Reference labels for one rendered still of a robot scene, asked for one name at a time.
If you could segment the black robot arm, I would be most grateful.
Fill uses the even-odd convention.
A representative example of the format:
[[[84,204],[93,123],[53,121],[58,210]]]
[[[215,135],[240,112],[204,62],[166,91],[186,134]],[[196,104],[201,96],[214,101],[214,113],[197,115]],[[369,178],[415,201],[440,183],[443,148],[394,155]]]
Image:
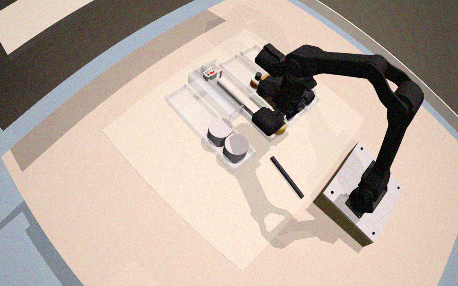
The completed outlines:
[[[323,73],[367,79],[374,86],[380,102],[387,108],[388,128],[376,161],[364,171],[361,182],[345,203],[358,218],[373,213],[388,190],[390,168],[406,129],[424,100],[420,86],[379,54],[328,52],[304,44],[286,56],[268,43],[254,61],[269,73],[257,89],[258,95],[265,99],[277,100],[275,89],[280,85],[288,96],[300,97],[305,89],[309,92],[317,85],[313,76]],[[386,79],[398,86],[395,92]]]

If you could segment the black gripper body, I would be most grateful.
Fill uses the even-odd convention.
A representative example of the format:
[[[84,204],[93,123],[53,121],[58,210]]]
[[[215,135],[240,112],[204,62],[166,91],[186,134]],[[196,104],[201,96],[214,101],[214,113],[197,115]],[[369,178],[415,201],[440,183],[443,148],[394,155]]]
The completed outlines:
[[[278,99],[272,99],[275,103],[275,106],[272,107],[274,112],[270,112],[266,107],[262,107],[252,116],[252,122],[267,136],[271,136],[278,131],[286,114],[290,116],[301,107],[302,99],[305,99],[308,105],[315,97],[312,89],[309,92],[305,89],[303,95],[297,98],[293,98],[282,92],[281,85],[275,91],[278,92]]]

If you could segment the brown jar with white label and black lid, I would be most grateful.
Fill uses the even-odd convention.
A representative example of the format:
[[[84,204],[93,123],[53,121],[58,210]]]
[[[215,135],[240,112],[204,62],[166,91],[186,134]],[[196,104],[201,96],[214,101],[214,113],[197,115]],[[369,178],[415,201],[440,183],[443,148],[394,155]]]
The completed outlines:
[[[253,74],[251,81],[250,81],[250,88],[256,91],[261,77],[262,77],[262,73],[260,72]]]

